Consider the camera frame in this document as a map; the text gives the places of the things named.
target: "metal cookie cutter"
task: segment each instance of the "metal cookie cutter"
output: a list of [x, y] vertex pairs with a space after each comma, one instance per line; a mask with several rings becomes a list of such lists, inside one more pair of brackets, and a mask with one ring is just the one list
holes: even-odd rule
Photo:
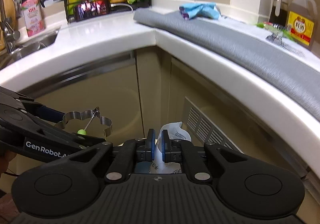
[[59, 129], [64, 129], [66, 127], [66, 124], [71, 120], [71, 119], [79, 119], [79, 120], [85, 120], [88, 118], [93, 118], [93, 117], [98, 117], [100, 119], [100, 124], [101, 125], [106, 125], [108, 126], [104, 130], [104, 137], [108, 137], [112, 133], [112, 121], [111, 119], [101, 116], [99, 107], [97, 106], [94, 110], [87, 110], [84, 112], [78, 112], [78, 111], [70, 111], [63, 116], [63, 120], [56, 123], [55, 127]]

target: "green bead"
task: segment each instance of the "green bead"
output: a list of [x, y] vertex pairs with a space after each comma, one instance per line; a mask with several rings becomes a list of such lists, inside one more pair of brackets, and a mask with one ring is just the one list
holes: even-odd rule
[[84, 136], [87, 135], [87, 131], [85, 131], [84, 129], [80, 129], [77, 133]]

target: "black cable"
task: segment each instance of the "black cable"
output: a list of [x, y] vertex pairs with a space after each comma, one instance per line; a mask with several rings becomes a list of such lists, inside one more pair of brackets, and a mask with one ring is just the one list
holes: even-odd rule
[[14, 177], [18, 177], [19, 176], [18, 174], [10, 173], [10, 172], [7, 172], [7, 171], [5, 171], [4, 174], [10, 175], [10, 176], [14, 176]]

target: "wooden cutting board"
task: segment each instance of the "wooden cutting board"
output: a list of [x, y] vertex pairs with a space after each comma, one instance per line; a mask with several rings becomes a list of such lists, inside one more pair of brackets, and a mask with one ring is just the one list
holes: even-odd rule
[[[4, 10], [5, 10], [6, 17], [12, 18], [12, 28], [15, 29], [15, 27], [16, 27], [16, 9], [15, 9], [13, 0], [4, 0]], [[4, 48], [5, 48], [4, 38], [3, 38], [3, 33], [1, 31], [0, 51], [3, 50]]]

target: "white plastic bag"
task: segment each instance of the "white plastic bag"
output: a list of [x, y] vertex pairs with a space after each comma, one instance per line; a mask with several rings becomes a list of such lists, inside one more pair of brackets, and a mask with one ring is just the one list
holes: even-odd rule
[[165, 173], [181, 173], [179, 163], [165, 163], [162, 161], [162, 147], [161, 147], [161, 132], [163, 129], [168, 130], [170, 139], [184, 139], [191, 142], [189, 133], [181, 128], [182, 122], [169, 123], [164, 125], [159, 133], [155, 148], [155, 159], [151, 163], [150, 173], [165, 174]]

